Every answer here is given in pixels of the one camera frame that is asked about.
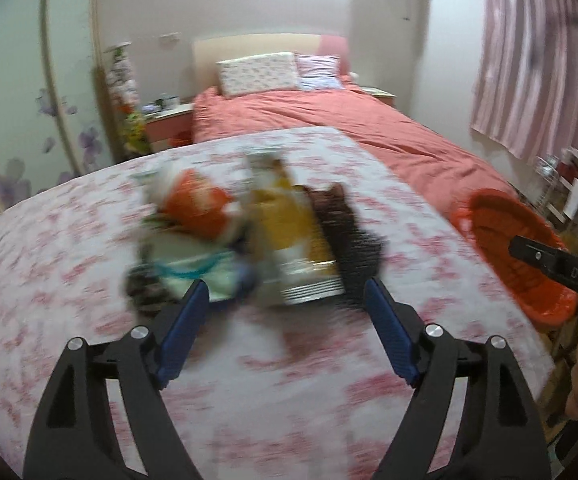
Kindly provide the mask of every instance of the blue gripper pad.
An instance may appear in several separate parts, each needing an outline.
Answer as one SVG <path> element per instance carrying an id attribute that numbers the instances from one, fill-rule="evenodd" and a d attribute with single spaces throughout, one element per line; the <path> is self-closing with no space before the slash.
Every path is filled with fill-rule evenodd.
<path id="1" fill-rule="evenodd" d="M 209 288 L 205 282 L 198 281 L 187 304 L 160 344 L 159 368 L 156 372 L 160 390 L 180 375 L 198 330 L 205 322 L 208 308 Z"/>
<path id="2" fill-rule="evenodd" d="M 383 343 L 393 371 L 412 386 L 420 376 L 413 362 L 414 343 L 391 308 L 393 300 L 385 294 L 375 280 L 368 280 L 365 285 L 365 309 Z"/>

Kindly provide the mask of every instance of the purple striped pillow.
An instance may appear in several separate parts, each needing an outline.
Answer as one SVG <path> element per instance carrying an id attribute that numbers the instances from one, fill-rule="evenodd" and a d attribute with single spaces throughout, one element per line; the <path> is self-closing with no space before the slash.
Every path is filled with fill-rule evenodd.
<path id="1" fill-rule="evenodd" d="M 342 90 L 338 78 L 340 73 L 340 58 L 338 56 L 305 56 L 295 55 L 298 67 L 300 90 Z"/>

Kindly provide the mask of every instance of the sliding wardrobe door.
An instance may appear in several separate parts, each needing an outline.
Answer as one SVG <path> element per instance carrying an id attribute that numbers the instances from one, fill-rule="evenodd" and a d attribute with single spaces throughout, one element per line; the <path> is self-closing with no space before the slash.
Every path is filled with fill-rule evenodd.
<path id="1" fill-rule="evenodd" d="M 94 85 L 92 0 L 47 0 L 47 41 L 70 145 L 84 173 L 113 164 Z"/>
<path id="2" fill-rule="evenodd" d="M 42 0 L 0 0 L 0 202 L 4 208 L 73 176 L 48 98 Z"/>

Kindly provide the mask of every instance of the pink striped curtain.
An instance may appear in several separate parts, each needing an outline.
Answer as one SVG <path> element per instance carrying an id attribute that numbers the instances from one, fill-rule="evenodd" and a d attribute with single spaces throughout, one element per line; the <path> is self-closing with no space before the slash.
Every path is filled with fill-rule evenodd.
<path id="1" fill-rule="evenodd" d="M 578 148 L 578 0 L 486 0 L 472 128 L 527 161 Z"/>

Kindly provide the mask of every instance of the pillow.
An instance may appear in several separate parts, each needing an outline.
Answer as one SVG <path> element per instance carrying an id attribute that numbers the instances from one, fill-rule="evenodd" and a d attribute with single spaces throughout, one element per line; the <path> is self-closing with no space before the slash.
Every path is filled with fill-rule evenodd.
<path id="1" fill-rule="evenodd" d="M 342 90 L 344 87 L 338 74 L 340 58 L 338 56 L 295 55 L 300 75 L 300 90 Z"/>
<path id="2" fill-rule="evenodd" d="M 298 88 L 293 52 L 276 52 L 218 62 L 225 97 Z"/>

